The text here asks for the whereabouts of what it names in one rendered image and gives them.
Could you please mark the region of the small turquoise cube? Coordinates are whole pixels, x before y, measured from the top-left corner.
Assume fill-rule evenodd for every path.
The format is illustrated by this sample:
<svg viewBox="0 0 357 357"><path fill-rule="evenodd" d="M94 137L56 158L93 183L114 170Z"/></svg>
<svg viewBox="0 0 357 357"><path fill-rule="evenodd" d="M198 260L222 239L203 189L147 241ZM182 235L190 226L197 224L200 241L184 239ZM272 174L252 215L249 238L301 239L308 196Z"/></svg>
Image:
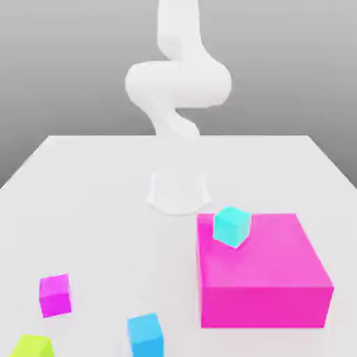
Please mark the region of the small turquoise cube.
<svg viewBox="0 0 357 357"><path fill-rule="evenodd" d="M227 206L214 216L213 238L237 248L249 236L251 221L251 213Z"/></svg>

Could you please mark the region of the small blue cube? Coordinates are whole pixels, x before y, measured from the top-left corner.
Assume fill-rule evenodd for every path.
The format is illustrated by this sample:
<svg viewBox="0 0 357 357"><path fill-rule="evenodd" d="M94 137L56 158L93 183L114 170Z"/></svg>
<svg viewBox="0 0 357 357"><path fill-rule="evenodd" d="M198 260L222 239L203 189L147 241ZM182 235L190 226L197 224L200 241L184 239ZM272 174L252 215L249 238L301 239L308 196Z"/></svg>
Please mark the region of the small blue cube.
<svg viewBox="0 0 357 357"><path fill-rule="evenodd" d="M156 313L127 321L132 357L164 357L164 336Z"/></svg>

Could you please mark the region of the small magenta cube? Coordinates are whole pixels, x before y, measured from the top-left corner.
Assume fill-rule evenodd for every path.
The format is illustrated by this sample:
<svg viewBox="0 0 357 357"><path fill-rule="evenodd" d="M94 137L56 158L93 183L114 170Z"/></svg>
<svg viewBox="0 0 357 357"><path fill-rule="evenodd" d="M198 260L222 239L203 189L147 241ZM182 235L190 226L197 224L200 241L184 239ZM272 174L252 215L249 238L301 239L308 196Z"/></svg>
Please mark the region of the small magenta cube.
<svg viewBox="0 0 357 357"><path fill-rule="evenodd" d="M60 274L40 279L39 302L43 318L72 311L68 274Z"/></svg>

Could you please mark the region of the small lime cube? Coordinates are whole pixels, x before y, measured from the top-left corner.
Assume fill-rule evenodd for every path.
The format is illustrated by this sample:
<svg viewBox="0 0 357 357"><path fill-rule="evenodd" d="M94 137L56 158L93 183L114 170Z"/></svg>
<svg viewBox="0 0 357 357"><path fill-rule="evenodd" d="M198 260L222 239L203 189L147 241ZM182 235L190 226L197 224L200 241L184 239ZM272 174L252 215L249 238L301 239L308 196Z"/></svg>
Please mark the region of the small lime cube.
<svg viewBox="0 0 357 357"><path fill-rule="evenodd" d="M9 357L54 357L54 352L48 337L22 335Z"/></svg>

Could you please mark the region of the large pink box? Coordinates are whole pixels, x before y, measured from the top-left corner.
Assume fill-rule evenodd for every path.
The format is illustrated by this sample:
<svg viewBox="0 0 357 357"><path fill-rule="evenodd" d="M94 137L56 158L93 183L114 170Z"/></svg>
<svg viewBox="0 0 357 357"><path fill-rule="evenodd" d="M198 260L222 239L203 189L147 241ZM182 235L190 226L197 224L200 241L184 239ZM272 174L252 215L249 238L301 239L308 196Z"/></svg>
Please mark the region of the large pink box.
<svg viewBox="0 0 357 357"><path fill-rule="evenodd" d="M322 328L334 286L293 213L258 213L242 246L213 238L197 215L199 316L203 328Z"/></svg>

